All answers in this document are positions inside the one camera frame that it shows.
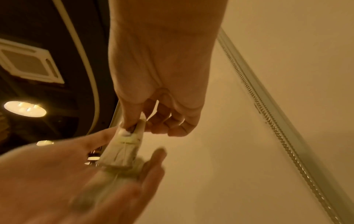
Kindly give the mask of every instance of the ceiling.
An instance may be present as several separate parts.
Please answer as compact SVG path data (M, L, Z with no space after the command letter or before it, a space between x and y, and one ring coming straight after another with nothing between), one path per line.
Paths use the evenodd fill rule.
M48 50L64 83L25 79L0 67L0 153L40 140L86 135L107 128L111 122L118 100L108 68L108 3L62 3L80 38L96 87L52 1L3 2L0 38ZM8 101L34 103L47 114L40 118L16 115L4 109Z

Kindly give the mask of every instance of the beige wall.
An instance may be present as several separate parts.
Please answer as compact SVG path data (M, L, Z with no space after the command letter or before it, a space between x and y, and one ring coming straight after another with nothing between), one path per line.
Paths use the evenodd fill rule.
M139 154L161 145L166 176L138 224L331 223L218 43L200 124L184 138L147 133Z
M354 201L354 1L229 0L222 27Z

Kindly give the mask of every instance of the light fixture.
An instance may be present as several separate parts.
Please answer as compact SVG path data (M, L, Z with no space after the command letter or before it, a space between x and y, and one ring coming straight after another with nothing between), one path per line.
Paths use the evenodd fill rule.
M87 160L90 160L90 161L95 161L95 160L99 160L100 157L99 156L90 156L87 158Z
M40 106L21 101L9 101L4 104L4 108L14 114L26 117L43 117L47 111Z
M44 140L44 141L39 141L39 142L37 142L37 146L45 146L45 145L52 145L52 144L54 144L54 142L52 142L52 141L49 141L49 140Z

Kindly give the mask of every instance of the hand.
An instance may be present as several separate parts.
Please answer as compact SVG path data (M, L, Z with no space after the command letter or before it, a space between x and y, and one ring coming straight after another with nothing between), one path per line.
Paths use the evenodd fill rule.
M97 172L87 154L109 143L116 128L39 147L27 145L0 156L0 223L131 224L154 196L166 157L158 149L132 182L87 213L69 209L70 200Z
M109 62L127 129L141 112L154 134L198 124L226 0L111 0Z

